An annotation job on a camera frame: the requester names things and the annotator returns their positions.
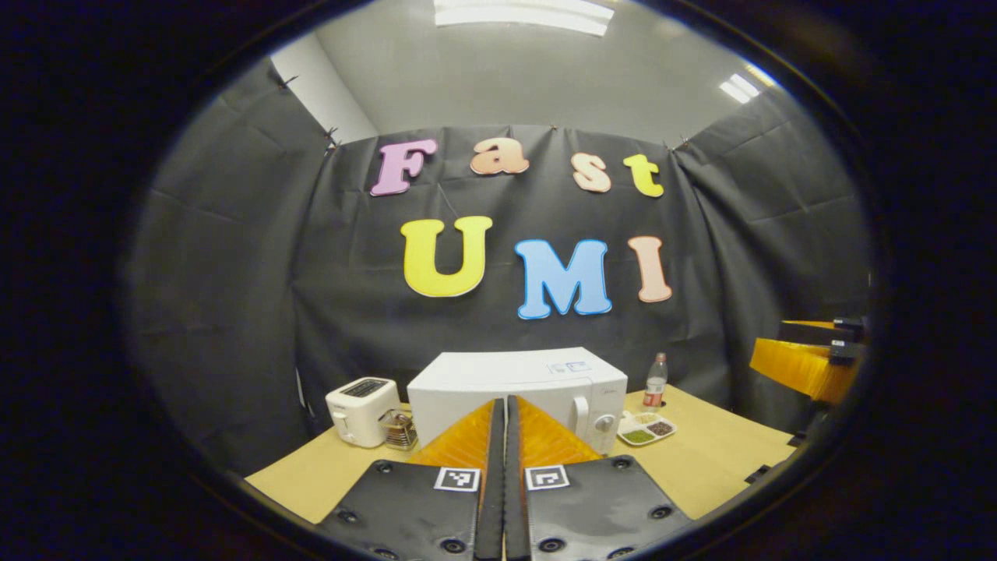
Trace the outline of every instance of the table surface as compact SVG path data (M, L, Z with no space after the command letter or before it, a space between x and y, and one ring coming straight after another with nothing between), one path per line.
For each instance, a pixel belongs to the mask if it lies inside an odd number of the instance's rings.
M643 392L628 393L625 408L642 411ZM657 413L674 434L630 446L616 438L610 456L629 454L691 518L699 518L748 487L745 478L775 465L796 449L791 435L748 420L669 385ZM377 459L407 461L412 452L386 446L360 448L331 428L246 478L288 510L312 523L325 518Z

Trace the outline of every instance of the yellow letter u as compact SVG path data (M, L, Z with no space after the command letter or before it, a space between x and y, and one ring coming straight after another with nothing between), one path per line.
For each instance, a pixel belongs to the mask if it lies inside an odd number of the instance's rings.
M485 230L492 227L488 217L463 217L454 228L464 233L464 264L452 275L436 270L436 236L443 231L438 220L406 222L405 282L424 296L459 296L475 289L485 276Z

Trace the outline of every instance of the microwave knob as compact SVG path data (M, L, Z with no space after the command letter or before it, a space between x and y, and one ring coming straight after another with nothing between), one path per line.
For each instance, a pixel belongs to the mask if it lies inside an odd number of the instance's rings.
M616 417L613 415L602 415L601 417L595 419L595 429L606 432L613 427L614 422L616 422Z

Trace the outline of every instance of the white toaster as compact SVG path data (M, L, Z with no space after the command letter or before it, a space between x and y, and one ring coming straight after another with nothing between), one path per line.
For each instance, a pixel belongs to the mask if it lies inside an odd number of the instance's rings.
M325 396L332 422L343 440L373 448L384 442L378 419L401 406L394 380L371 376L360 378Z

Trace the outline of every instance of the white microwave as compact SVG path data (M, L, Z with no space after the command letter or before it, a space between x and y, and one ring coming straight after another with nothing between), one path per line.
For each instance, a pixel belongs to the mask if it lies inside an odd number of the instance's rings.
M422 445L483 404L520 395L607 454L623 413L626 375L582 347L443 352L408 385Z

